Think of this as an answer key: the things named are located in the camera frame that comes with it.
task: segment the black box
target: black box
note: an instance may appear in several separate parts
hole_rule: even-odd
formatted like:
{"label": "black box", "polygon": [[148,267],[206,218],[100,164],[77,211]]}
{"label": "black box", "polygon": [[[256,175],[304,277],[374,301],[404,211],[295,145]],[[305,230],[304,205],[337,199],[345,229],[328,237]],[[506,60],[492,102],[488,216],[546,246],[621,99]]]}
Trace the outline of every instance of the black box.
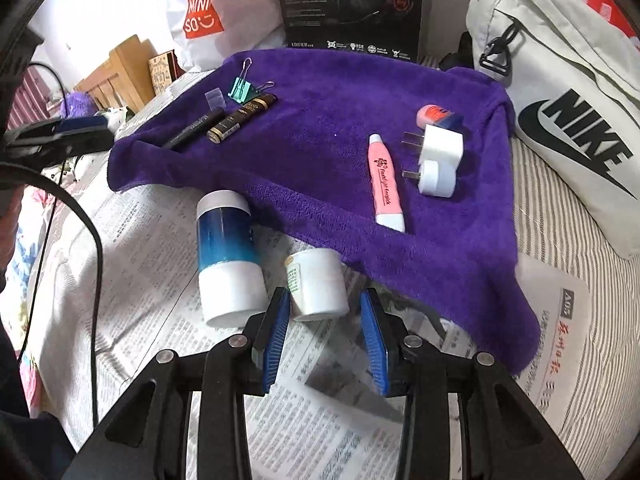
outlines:
{"label": "black box", "polygon": [[419,60],[431,0],[280,0],[287,44]]}

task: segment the white bag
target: white bag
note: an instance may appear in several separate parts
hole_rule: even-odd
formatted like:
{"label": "white bag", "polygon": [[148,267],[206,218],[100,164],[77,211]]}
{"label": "white bag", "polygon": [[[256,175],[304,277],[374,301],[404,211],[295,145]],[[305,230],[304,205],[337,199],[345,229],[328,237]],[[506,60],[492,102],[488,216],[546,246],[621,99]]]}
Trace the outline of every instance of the white bag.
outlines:
{"label": "white bag", "polygon": [[640,54],[631,41],[580,0],[471,0],[466,26],[475,67],[513,101],[517,135],[620,256],[639,253]]}
{"label": "white bag", "polygon": [[166,0],[169,29],[185,70],[212,70],[258,45],[282,23],[279,0]]}

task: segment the silver bolt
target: silver bolt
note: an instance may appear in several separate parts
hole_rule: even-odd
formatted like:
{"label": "silver bolt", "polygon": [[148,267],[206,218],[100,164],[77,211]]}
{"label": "silver bolt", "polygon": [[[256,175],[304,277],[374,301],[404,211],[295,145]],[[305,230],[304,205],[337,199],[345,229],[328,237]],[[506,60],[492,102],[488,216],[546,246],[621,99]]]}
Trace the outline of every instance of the silver bolt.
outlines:
{"label": "silver bolt", "polygon": [[229,338],[229,345],[233,348],[241,348],[246,345],[248,341],[249,340],[246,338],[246,336],[242,334],[236,334]]}
{"label": "silver bolt", "polygon": [[156,361],[161,365],[170,363],[174,360],[174,353],[171,350],[161,350],[156,354]]}
{"label": "silver bolt", "polygon": [[494,356],[488,354],[487,352],[480,352],[476,359],[482,366],[492,366],[495,363]]}
{"label": "silver bolt", "polygon": [[420,348],[422,346],[422,338],[419,335],[408,335],[404,337],[404,344],[409,348]]}

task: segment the teal binder clip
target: teal binder clip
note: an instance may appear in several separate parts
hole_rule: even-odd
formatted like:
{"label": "teal binder clip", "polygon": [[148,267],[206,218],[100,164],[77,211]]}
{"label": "teal binder clip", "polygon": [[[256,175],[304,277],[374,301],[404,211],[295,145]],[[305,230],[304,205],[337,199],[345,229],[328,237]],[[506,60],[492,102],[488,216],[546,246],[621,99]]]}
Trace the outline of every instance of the teal binder clip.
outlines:
{"label": "teal binder clip", "polygon": [[249,67],[251,66],[251,58],[248,57],[244,60],[242,64],[242,72],[238,77],[236,77],[236,81],[234,85],[231,87],[231,92],[227,94],[238,104],[245,104],[250,101],[254,97],[258,97],[263,90],[267,88],[271,88],[274,86],[273,81],[267,81],[265,84],[258,86],[256,88],[251,83],[246,80],[246,73],[249,71]]}

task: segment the white plastic bag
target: white plastic bag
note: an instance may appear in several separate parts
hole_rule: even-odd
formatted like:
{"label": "white plastic bag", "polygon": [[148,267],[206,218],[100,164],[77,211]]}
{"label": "white plastic bag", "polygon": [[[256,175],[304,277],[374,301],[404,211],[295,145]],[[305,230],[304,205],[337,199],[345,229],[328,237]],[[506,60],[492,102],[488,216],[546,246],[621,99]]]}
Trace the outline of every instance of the white plastic bag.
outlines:
{"label": "white plastic bag", "polygon": [[212,70],[256,47],[282,23],[279,0],[166,0],[169,29],[185,70]]}
{"label": "white plastic bag", "polygon": [[620,256],[640,253],[640,54],[629,38],[580,0],[471,0],[466,26],[476,69],[513,102],[516,134]]}

